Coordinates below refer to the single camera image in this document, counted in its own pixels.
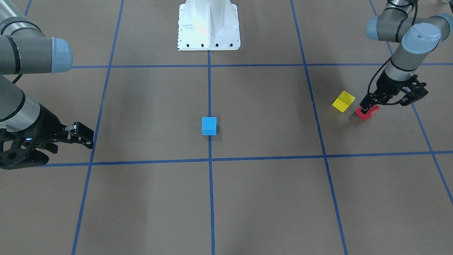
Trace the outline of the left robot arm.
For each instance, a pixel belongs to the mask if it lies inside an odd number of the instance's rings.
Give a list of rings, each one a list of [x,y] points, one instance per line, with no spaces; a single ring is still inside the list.
[[[389,0],[380,16],[372,17],[366,35],[369,39],[396,42],[398,47],[378,69],[376,90],[360,103],[359,112],[367,114],[377,105],[390,105],[390,100],[403,93],[396,104],[408,106],[428,94],[426,83],[418,81],[415,71],[427,55],[439,44],[452,37],[452,16],[439,13],[429,18],[418,18],[416,0]]]

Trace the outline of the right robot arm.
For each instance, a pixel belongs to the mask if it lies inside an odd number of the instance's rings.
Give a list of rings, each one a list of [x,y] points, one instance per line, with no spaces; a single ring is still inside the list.
[[[24,74],[67,72],[73,52],[64,39],[47,37],[10,0],[1,4],[1,168],[43,166],[56,154],[58,142],[93,148],[94,131],[76,121],[63,125],[58,117],[20,89]]]

